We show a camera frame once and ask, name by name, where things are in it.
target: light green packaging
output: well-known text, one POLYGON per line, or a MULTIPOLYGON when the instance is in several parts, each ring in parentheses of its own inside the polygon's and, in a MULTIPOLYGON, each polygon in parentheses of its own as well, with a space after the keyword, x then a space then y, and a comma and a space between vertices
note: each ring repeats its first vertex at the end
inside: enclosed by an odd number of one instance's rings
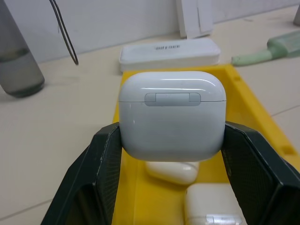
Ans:
POLYGON ((300 31, 270 38, 267 47, 268 49, 254 54, 234 56, 231 63, 234 66, 246 66, 283 57, 300 56, 300 31))

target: airpods case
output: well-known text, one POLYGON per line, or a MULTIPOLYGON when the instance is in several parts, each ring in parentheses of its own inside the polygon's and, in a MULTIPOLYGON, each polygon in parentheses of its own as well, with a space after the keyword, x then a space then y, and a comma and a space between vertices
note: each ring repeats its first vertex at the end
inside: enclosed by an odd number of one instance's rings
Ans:
POLYGON ((247 225, 230 184, 191 185, 184 208, 186 225, 247 225))
POLYGON ((145 72, 133 75, 119 94, 122 145, 137 159, 195 162, 221 148, 226 95, 213 75, 145 72))
POLYGON ((152 177, 180 185, 193 183, 198 175, 199 162, 146 162, 152 177))

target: charging case lid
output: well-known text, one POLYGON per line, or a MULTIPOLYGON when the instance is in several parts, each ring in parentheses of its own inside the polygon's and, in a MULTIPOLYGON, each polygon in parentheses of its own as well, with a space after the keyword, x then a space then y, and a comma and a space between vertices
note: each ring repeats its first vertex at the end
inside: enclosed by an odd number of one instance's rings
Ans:
POLYGON ((226 101, 224 87, 215 76, 200 71, 186 71, 144 72, 133 75, 123 84, 119 102, 153 101, 155 94, 159 93, 189 93, 189 101, 196 102, 226 101))

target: black cable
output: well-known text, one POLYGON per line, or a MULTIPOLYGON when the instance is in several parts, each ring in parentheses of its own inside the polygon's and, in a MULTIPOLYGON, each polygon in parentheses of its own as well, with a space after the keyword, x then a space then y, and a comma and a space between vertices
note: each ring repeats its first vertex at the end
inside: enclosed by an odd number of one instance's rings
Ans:
POLYGON ((61 13, 60 13, 60 8, 58 7, 58 5, 57 5, 57 3, 56 3, 55 0, 49 0, 49 1, 50 1, 51 5, 52 5, 52 8, 54 10, 58 26, 60 27, 60 31, 61 31, 62 37, 64 38, 64 41, 65 41, 66 46, 67 46, 67 50, 69 51, 70 56, 73 59, 74 63, 76 65, 78 65, 77 55, 76 55, 76 52, 75 52, 74 47, 72 45, 72 42, 70 40, 70 37, 68 35, 65 23, 64 23, 64 21, 62 19, 62 16, 61 16, 61 13))

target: white rounded object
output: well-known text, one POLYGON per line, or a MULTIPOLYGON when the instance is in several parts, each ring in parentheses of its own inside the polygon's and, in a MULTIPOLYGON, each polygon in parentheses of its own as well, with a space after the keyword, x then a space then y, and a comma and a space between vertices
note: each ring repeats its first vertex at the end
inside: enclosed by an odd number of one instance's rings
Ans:
POLYGON ((199 163, 146 162, 146 170, 152 177, 175 184, 188 185, 196 180, 199 163))
POLYGON ((197 183, 185 197, 186 225, 247 225, 230 184, 197 183))
POLYGON ((213 75, 146 72, 119 94, 122 145, 137 159, 195 162, 214 156, 225 130, 226 94, 213 75))

